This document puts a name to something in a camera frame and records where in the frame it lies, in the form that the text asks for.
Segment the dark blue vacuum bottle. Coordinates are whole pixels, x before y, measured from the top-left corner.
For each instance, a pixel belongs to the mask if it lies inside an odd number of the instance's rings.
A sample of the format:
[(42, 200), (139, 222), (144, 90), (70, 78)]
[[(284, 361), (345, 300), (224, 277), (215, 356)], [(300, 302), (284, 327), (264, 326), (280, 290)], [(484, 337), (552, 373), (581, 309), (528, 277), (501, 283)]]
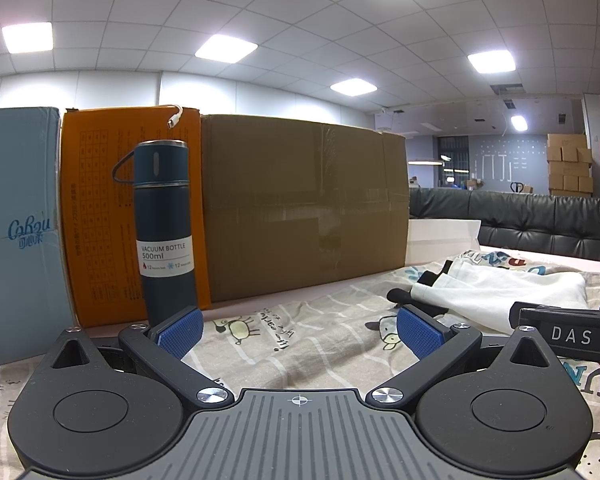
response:
[(137, 144), (111, 170), (132, 162), (136, 253), (148, 322), (158, 325), (197, 304), (190, 224), (188, 146), (181, 140)]

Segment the white and black garment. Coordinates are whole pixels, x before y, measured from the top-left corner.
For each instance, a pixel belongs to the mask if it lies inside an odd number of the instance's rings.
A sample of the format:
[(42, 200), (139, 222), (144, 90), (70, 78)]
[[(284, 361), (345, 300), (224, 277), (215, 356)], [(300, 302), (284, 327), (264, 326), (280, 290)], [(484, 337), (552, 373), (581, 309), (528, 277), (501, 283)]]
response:
[(585, 276), (547, 264), (498, 266), (468, 255), (445, 261), (438, 272), (425, 271), (417, 281), (393, 286), (393, 304), (410, 304), (445, 326), (464, 322), (494, 334), (510, 334), (518, 320), (516, 304), (584, 310)]

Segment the black leather sofa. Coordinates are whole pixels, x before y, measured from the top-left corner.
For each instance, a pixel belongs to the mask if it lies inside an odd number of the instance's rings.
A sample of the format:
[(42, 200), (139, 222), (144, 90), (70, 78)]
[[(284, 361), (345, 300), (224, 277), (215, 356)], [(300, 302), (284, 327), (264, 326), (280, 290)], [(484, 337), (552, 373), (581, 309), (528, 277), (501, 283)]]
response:
[(600, 198), (413, 188), (410, 215), (478, 220), (484, 246), (600, 261)]

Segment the orange cardboard box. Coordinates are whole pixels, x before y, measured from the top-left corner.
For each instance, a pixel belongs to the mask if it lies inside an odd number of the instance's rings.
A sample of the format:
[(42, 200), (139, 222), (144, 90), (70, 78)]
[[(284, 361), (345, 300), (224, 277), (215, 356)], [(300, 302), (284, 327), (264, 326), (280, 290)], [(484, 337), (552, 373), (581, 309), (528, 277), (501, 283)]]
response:
[(69, 110), (60, 129), (59, 215), (73, 310), (83, 327), (146, 318), (136, 254), (133, 166), (114, 182), (116, 162), (140, 142), (181, 140), (188, 146), (189, 197), (199, 307), (211, 306), (198, 110), (175, 105)]

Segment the light blue cardboard box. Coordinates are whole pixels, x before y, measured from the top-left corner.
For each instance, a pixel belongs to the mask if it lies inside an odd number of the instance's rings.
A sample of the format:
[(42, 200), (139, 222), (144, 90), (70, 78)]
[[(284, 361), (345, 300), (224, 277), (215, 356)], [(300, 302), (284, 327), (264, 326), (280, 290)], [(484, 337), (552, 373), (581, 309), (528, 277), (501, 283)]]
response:
[(58, 206), (60, 114), (0, 108), (0, 365), (45, 353), (76, 322)]

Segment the stacked cardboard boxes background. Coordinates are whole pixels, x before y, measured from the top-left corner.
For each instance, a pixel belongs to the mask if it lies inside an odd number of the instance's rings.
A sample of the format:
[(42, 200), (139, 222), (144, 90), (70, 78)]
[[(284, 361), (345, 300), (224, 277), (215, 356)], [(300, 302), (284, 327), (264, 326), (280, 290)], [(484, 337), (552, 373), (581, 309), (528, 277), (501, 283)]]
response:
[(592, 197), (592, 151), (584, 134), (549, 133), (548, 190), (553, 196)]

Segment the large brown cardboard box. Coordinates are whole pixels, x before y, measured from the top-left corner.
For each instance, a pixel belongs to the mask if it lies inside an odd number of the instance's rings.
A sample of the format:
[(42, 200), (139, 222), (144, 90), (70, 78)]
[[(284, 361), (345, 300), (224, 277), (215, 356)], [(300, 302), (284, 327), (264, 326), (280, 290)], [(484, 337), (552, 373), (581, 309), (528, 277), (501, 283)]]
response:
[(410, 190), (403, 136), (208, 115), (201, 140), (212, 300), (404, 266)]

